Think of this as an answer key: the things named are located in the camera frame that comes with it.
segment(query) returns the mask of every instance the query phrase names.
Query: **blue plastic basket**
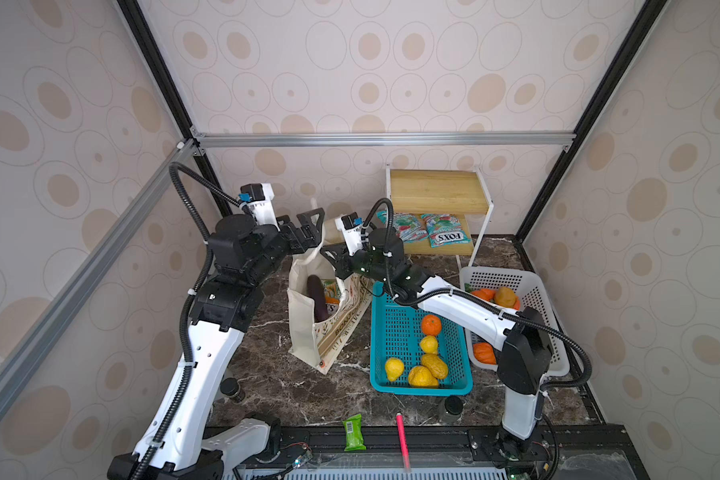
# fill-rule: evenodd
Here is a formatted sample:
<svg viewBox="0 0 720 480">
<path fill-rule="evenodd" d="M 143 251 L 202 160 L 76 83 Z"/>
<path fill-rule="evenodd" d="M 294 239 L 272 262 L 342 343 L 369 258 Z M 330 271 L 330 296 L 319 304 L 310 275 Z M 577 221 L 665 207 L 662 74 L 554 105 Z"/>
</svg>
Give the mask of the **blue plastic basket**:
<svg viewBox="0 0 720 480">
<path fill-rule="evenodd" d="M 382 293 L 382 284 L 373 286 L 374 295 Z M 448 376 L 437 389 L 412 387 L 408 372 L 421 365 L 418 343 L 424 338 L 422 318 L 428 312 L 392 302 L 389 295 L 374 296 L 371 317 L 371 385 L 380 392 L 398 395 L 449 396 L 467 395 L 472 389 L 467 343 L 463 329 L 442 318 L 443 329 L 438 335 L 438 354 L 448 364 Z M 384 364 L 389 357 L 403 360 L 405 371 L 394 382 L 387 380 Z"/>
</svg>

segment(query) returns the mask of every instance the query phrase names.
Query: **dark brown marble surface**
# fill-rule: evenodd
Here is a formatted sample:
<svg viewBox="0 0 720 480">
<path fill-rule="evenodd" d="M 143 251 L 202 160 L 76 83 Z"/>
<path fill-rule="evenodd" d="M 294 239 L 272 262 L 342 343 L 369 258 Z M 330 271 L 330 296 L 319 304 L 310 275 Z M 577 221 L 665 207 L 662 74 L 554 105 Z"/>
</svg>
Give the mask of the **dark brown marble surface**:
<svg viewBox="0 0 720 480">
<path fill-rule="evenodd" d="M 458 285 L 455 256 L 414 256 L 413 261 Z M 485 239 L 475 265 L 521 269 L 512 243 Z M 396 412 L 406 425 L 437 425 L 438 402 L 443 397 L 398 396 L 377 392 L 369 380 L 371 309 L 366 311 L 352 337 L 327 375 L 288 353 L 288 271 L 290 260 L 264 286 L 266 298 L 230 363 L 246 399 L 217 401 L 209 426 L 234 426 L 251 412 L 274 415 L 285 426 L 322 426 L 362 414 L 366 426 L 392 426 Z M 494 372 L 472 368 L 474 387 L 462 397 L 461 425 L 499 425 L 504 412 L 504 388 Z M 550 390 L 544 407 L 553 423 L 589 423 L 584 404 L 574 389 Z"/>
</svg>

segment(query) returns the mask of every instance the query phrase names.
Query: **wooden shelf board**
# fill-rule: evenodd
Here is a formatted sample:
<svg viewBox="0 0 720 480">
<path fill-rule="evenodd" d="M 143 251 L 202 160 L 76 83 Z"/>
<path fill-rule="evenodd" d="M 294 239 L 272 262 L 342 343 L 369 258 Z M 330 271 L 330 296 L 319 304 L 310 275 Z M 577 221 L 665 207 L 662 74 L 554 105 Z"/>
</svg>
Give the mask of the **wooden shelf board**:
<svg viewBox="0 0 720 480">
<path fill-rule="evenodd" d="M 397 212 L 480 215 L 488 211 L 488 201 L 475 172 L 390 170 L 389 181 Z"/>
<path fill-rule="evenodd" d="M 428 214 L 435 214 L 435 213 L 446 213 L 446 212 L 426 212 Z M 456 214 L 456 217 L 461 222 L 461 229 L 464 230 L 464 233 L 467 235 L 468 238 L 472 238 L 472 235 L 469 232 L 469 225 L 467 225 L 467 219 L 462 214 Z M 432 248 L 432 246 L 429 243 L 429 238 L 425 238 L 423 240 L 420 240 L 419 242 L 412 242 L 410 244 L 403 244 L 403 248 L 405 249 L 405 253 L 409 255 L 471 255 L 472 250 L 474 250 L 474 242 L 470 241 L 468 244 L 455 244 L 455 245 L 442 245 L 442 246 L 436 246 L 435 248 Z"/>
</svg>

